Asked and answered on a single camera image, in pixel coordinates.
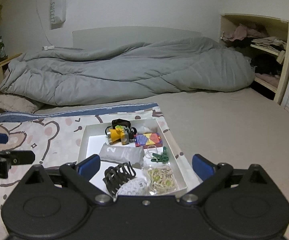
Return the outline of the black hair claw clip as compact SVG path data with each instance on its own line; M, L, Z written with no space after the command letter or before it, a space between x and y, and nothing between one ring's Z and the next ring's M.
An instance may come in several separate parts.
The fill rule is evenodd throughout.
M108 167L104 172L103 182L109 195L113 197L124 184L135 177L136 172L131 163L128 162L118 164L115 167Z

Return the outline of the green clothes pegs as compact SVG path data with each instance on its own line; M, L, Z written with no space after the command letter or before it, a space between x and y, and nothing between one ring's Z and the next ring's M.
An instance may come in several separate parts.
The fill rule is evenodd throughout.
M151 162L155 163L168 163L169 157L167 154L167 148L164 146L161 153L153 153L151 158Z

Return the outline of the bag of hair ties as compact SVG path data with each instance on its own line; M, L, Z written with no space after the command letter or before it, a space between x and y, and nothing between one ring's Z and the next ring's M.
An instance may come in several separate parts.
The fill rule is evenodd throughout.
M178 185L169 165L148 166L144 170L148 181L148 193L152 196L175 192Z

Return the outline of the grey pouch with number 2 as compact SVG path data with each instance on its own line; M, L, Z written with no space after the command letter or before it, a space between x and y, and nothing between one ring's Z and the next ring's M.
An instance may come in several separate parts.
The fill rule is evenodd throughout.
M111 146L104 144L99 153L101 161L110 163L128 163L132 167L142 167L144 159L144 149L142 147Z

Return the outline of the yellow headlamp with strap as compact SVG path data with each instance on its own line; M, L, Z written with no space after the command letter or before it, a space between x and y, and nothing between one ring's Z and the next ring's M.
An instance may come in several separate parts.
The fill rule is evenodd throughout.
M129 120L115 119L112 120L111 126L105 129L105 134L110 145L117 142L121 142L122 145L127 145L134 141L137 129L131 126Z

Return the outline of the colourful card box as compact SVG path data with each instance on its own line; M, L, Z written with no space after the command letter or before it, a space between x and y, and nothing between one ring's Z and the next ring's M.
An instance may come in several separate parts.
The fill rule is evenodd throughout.
M163 142L158 133L144 133L135 136L135 146L148 148L149 146L162 147Z

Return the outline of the beige fuzzy pillow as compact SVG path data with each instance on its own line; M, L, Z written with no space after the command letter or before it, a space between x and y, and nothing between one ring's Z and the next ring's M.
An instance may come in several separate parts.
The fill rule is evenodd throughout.
M0 93L0 114L4 112L35 113L44 104L13 94Z

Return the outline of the cartoon bear patterned cloth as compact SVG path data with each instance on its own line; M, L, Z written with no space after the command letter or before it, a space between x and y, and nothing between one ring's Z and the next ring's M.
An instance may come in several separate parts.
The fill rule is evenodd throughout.
M109 144L104 130L114 119L133 121L136 127L153 123L163 142L169 146L168 157L180 190L177 196L200 184L169 131L157 103L102 106L51 114L0 114L0 133L9 137L7 144L0 144L0 151L32 150L35 153L34 164L45 168L78 163L98 154L103 144ZM2 205L30 166L13 166L8 179L0 179L0 239L8 235L1 219Z

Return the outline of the white shallow tray box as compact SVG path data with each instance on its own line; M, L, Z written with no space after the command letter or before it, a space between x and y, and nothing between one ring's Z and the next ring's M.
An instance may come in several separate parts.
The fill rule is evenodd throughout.
M187 191L183 173L155 119L133 120L131 130L152 133L128 138L127 129L111 123L87 125L80 141L78 172L113 199L118 196L181 197Z

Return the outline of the white patterned pouch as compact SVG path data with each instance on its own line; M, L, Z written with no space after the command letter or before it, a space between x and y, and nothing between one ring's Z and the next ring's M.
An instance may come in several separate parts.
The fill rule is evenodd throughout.
M134 178L123 184L117 191L116 196L144 196L148 185L143 178Z

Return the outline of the grey quilted duvet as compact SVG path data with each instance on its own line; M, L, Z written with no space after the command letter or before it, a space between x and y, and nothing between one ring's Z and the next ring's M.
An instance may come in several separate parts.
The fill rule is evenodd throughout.
M254 79L242 53L194 37L103 50L27 52L9 63L0 92L52 106L76 106L195 90L234 92Z

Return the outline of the green glass bottle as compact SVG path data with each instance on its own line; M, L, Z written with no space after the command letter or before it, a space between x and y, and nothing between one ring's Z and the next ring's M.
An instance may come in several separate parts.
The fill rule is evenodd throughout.
M6 56L4 42L2 40L2 36L0 35L0 58L4 58Z

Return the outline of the pile of clothes on shelf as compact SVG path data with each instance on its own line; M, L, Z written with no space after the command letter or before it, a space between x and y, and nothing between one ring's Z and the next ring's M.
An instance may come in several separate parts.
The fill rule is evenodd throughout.
M266 29L258 31L240 24L230 34L225 34L223 31L220 39L226 43L249 39L251 47L277 56L279 64L282 64L285 59L287 42L279 37L270 36Z

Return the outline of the wooden wardrobe shelf unit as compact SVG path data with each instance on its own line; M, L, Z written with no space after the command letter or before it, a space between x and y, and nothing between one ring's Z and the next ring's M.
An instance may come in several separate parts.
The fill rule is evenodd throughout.
M219 38L222 44L249 58L256 74L251 87L280 105L289 78L289 20L250 14L222 14L220 37L223 31L230 34L240 24L258 31L266 29L270 36L279 37L287 42L285 59L279 64L277 56L251 47L249 39L226 43Z

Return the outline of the hanging white tissue pouch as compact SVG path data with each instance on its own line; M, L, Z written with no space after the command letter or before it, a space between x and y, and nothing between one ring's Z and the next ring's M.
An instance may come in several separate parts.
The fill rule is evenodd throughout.
M60 27L66 21L66 0L50 0L50 23L52 28Z

